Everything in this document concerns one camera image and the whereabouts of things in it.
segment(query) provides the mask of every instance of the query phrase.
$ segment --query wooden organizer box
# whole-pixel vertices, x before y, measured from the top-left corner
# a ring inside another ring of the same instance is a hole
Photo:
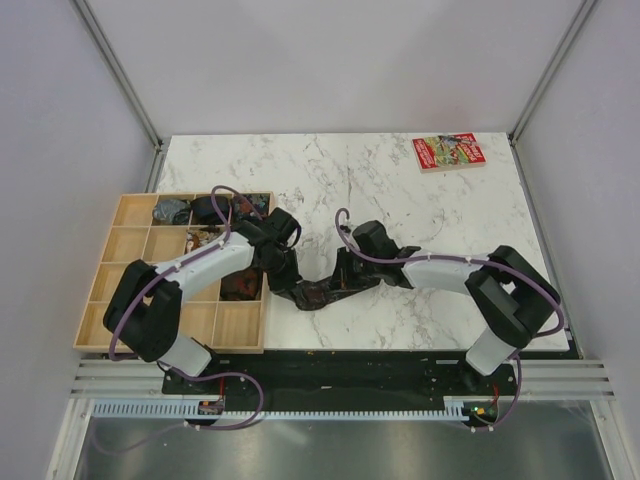
[[[270,192],[268,209],[275,206]],[[185,253],[187,231],[204,228],[190,214],[189,225],[162,225],[153,216],[160,200],[177,198],[193,200],[209,193],[131,194],[123,195],[107,237],[98,271],[93,280],[89,300],[76,334],[74,348],[83,352],[106,353],[111,332],[102,324],[126,266],[137,259],[153,264],[171,260]],[[261,353],[268,287],[263,275],[262,286],[254,301],[221,300],[220,281],[194,295],[182,307],[180,332],[193,337],[221,353]],[[117,352],[130,350],[118,342]]]

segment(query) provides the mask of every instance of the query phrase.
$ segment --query book cover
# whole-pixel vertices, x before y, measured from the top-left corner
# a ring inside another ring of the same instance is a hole
[[[473,133],[414,138],[412,142],[422,172],[477,167],[487,162]]]

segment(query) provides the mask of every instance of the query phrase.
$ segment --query wall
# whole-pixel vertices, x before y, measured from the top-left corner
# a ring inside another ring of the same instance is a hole
[[[162,136],[506,131],[579,0],[89,0]]]
[[[153,153],[68,1],[4,1],[0,66],[0,476],[35,480],[117,198]]]
[[[640,3],[601,2],[519,145],[577,338],[640,448]]]

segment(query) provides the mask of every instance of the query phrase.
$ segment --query marble table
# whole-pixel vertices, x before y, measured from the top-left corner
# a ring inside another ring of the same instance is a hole
[[[486,166],[420,173],[411,138],[429,134],[174,136],[158,191],[273,191],[300,222],[300,274],[331,275],[341,246],[333,219],[380,220],[400,246],[476,254],[515,247],[546,275],[540,246],[504,133],[477,134]],[[546,328],[555,325],[554,315]],[[485,328],[471,297],[388,287],[360,293],[316,312],[271,296],[265,348],[467,349]],[[529,350],[568,349],[564,332]]]

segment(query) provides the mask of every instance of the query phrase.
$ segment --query table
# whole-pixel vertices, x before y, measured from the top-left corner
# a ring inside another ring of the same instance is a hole
[[[273,191],[302,225],[300,274],[331,275],[342,246],[333,225],[340,207],[360,224],[380,220],[399,246],[478,254],[515,247],[546,268],[504,133],[476,138],[486,166],[420,173],[411,139],[433,134],[196,135],[171,139],[158,191],[206,191],[225,184]],[[555,315],[544,329],[556,325]],[[486,324],[471,297],[381,285],[316,312],[271,295],[265,348],[468,349]],[[564,332],[529,350],[564,351]]]

